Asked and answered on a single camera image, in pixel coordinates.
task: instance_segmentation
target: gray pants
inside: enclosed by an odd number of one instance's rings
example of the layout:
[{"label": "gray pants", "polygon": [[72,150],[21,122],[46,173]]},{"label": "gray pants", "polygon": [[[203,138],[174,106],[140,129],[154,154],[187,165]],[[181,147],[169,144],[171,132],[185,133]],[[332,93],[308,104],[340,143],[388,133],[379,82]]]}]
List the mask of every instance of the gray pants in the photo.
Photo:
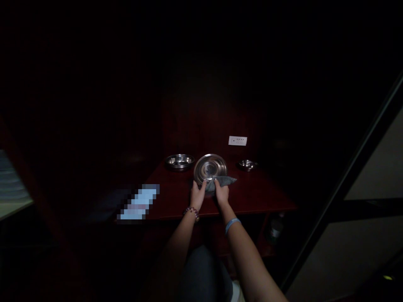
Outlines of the gray pants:
[{"label": "gray pants", "polygon": [[232,281],[223,263],[204,246],[195,249],[183,269],[177,301],[230,302]]}]

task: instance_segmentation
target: hand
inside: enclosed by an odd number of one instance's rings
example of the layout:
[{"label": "hand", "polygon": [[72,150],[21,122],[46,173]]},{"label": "hand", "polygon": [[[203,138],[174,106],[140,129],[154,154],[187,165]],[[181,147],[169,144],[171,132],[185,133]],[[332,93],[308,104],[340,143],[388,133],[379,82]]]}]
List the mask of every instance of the hand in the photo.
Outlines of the hand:
[{"label": "hand", "polygon": [[228,189],[228,186],[221,187],[220,182],[217,180],[217,178],[214,180],[215,184],[215,195],[217,197],[218,205],[220,208],[228,204],[228,196],[230,194],[230,189]]},{"label": "hand", "polygon": [[202,207],[206,185],[207,181],[204,180],[201,189],[199,190],[199,186],[195,181],[193,181],[193,188],[190,193],[190,206],[194,207],[197,211]]}]

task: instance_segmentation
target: forearm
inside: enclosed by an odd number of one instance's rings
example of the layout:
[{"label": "forearm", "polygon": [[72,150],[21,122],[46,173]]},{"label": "forearm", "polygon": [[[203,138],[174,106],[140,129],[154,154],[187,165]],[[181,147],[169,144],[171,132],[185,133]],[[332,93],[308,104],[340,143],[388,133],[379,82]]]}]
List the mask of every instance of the forearm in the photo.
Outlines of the forearm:
[{"label": "forearm", "polygon": [[187,211],[150,271],[140,301],[174,299],[185,265],[194,222],[194,213]]},{"label": "forearm", "polygon": [[[221,208],[224,223],[235,218],[229,204]],[[243,291],[248,301],[287,301],[268,273],[252,239],[239,223],[229,228],[227,238]]]}]

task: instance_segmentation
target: small metal bowl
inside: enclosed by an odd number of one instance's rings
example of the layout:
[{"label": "small metal bowl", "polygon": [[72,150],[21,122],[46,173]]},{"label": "small metal bowl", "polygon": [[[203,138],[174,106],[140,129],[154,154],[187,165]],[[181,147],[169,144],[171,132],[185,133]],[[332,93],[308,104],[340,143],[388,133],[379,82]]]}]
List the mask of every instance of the small metal bowl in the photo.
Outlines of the small metal bowl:
[{"label": "small metal bowl", "polygon": [[194,180],[201,185],[204,179],[209,183],[215,176],[227,176],[225,160],[216,154],[206,154],[199,159],[194,167]]},{"label": "small metal bowl", "polygon": [[236,165],[238,168],[240,168],[241,170],[244,170],[246,172],[250,172],[251,170],[256,169],[258,166],[257,162],[250,161],[248,159],[241,160]]},{"label": "small metal bowl", "polygon": [[174,154],[165,159],[165,166],[174,172],[189,170],[194,163],[194,157],[187,154]]}]

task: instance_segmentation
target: blue wristband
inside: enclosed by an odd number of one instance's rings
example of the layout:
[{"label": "blue wristband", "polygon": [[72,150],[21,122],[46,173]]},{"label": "blue wristband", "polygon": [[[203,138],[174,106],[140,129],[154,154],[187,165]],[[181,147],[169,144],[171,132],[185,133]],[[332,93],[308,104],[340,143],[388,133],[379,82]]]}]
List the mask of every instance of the blue wristband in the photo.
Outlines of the blue wristband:
[{"label": "blue wristband", "polygon": [[227,226],[225,227],[225,235],[226,235],[226,236],[227,236],[227,233],[228,233],[228,230],[229,230],[230,226],[232,226],[232,224],[233,224],[234,222],[237,222],[237,221],[239,221],[239,223],[242,224],[242,222],[241,222],[238,218],[231,219],[231,220],[227,223]]}]

